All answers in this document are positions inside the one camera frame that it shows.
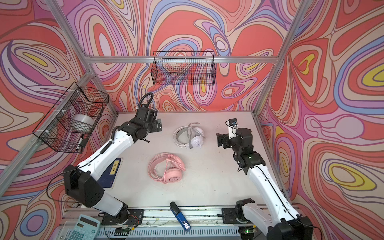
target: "patterned wall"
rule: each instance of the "patterned wall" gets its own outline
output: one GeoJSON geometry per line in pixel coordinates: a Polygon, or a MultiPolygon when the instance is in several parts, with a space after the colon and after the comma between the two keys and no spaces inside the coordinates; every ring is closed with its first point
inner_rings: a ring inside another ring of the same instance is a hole
{"type": "Polygon", "coordinates": [[[384,238],[383,56],[383,1],[315,0],[259,113],[291,200],[325,239],[384,238]]]}
{"type": "MultiPolygon", "coordinates": [[[[0,1],[0,172],[17,155],[40,119],[84,69],[40,0],[0,1]]],[[[112,114],[104,111],[84,153],[53,152],[42,145],[0,198],[0,240],[48,239],[70,205],[50,200],[48,181],[88,157],[104,141],[112,114]]],[[[50,187],[66,200],[62,179],[50,187]]]]}
{"type": "MultiPolygon", "coordinates": [[[[276,56],[297,5],[294,0],[74,0],[62,9],[88,55],[213,50],[216,56],[276,56]]],[[[151,64],[94,68],[117,111],[133,111],[148,91],[155,93],[160,111],[233,111],[253,109],[271,65],[218,64],[214,87],[152,86],[151,64]]]]}

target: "black wire mesh basket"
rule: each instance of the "black wire mesh basket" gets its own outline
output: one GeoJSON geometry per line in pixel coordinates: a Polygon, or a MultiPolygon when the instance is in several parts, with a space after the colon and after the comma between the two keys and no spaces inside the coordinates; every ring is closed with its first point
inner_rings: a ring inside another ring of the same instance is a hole
{"type": "Polygon", "coordinates": [[[67,103],[61,109],[54,110],[58,111],[57,115],[48,126],[36,130],[51,111],[36,126],[33,134],[56,152],[82,153],[108,101],[107,93],[77,86],[67,103]]]}
{"type": "Polygon", "coordinates": [[[215,85],[213,51],[154,51],[154,85],[215,85]]]}

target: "pink ear cup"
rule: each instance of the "pink ear cup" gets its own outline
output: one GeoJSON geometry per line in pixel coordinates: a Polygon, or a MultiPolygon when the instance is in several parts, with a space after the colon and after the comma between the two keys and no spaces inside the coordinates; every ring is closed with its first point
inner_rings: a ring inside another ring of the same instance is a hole
{"type": "Polygon", "coordinates": [[[178,182],[181,180],[183,174],[181,170],[178,168],[171,168],[166,170],[163,179],[165,179],[166,183],[178,182]]]}
{"type": "Polygon", "coordinates": [[[185,171],[185,165],[183,161],[176,155],[169,153],[160,153],[156,155],[148,164],[148,175],[156,182],[162,182],[164,184],[171,182],[178,182],[182,178],[182,170],[185,171]],[[162,177],[157,175],[155,167],[157,164],[166,160],[166,170],[162,177]],[[173,168],[168,168],[168,162],[170,162],[173,168]]]}

